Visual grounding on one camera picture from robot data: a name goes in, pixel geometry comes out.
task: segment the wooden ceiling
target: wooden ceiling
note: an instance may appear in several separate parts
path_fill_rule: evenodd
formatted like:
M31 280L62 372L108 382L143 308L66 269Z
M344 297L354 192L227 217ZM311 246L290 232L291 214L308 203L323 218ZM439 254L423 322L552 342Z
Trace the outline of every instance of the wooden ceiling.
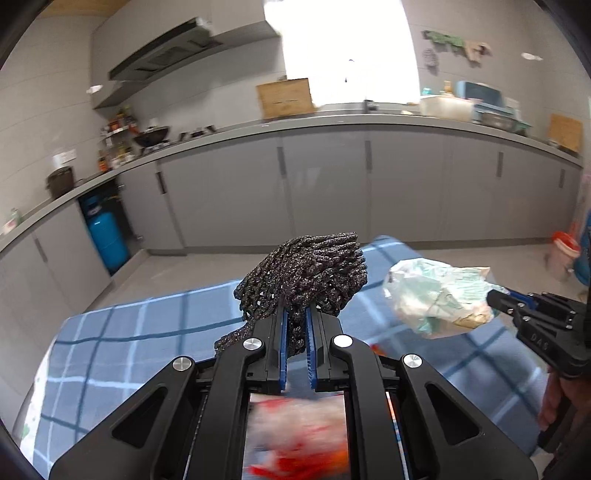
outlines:
M110 17L129 0L53 0L40 17L88 15Z

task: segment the window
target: window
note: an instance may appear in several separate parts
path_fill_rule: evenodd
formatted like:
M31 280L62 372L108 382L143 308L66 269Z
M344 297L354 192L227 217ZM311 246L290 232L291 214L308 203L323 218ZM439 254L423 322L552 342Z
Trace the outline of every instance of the window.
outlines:
M400 0L267 0L288 79L308 77L317 106L418 101L417 61Z

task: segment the blue plaid tablecloth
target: blue plaid tablecloth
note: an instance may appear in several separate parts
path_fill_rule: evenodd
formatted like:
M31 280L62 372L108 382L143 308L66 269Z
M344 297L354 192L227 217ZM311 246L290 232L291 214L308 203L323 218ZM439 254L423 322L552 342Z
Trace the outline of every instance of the blue plaid tablecloth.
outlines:
M394 316L381 288L392 265L418 254L386 236L363 252L368 283L339 315L344 332L378 343L392 358L406 353L422 356L523 451L531 453L546 374L527 348L499 319L464 335L437 340L419 337ZM57 458L175 356L188 355L196 361L211 358L214 341L242 325L239 302L232 294L238 283L70 318L48 357L33 453L33 465L40 474L48 478ZM294 385L307 381L305 357L290 359L288 381Z

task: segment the blue plastic container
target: blue plastic container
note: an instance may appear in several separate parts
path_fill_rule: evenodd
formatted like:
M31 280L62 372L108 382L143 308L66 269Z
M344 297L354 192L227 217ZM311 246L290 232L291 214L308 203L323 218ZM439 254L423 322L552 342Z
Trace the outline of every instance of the blue plastic container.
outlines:
M591 212L587 215L587 224L581 234L581 255L577 260L574 261L573 269L574 274L583 285L589 285L589 239L587 238L587 231L591 227Z

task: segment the blue container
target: blue container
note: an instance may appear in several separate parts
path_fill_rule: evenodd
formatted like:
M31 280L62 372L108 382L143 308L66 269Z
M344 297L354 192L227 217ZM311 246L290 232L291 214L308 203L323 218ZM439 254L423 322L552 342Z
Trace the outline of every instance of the blue container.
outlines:
M85 208L89 217L90 236L107 270L114 273L129 260L129 251L117 227L115 215L104 212L98 205L97 197L91 197L85 201Z
M583 229L581 241L579 242L579 245L581 246L581 255L574 261L573 266L574 274L579 279L579 282L587 286L589 285L589 238L587 237L589 227L591 227L591 212L589 212L587 216L587 224Z

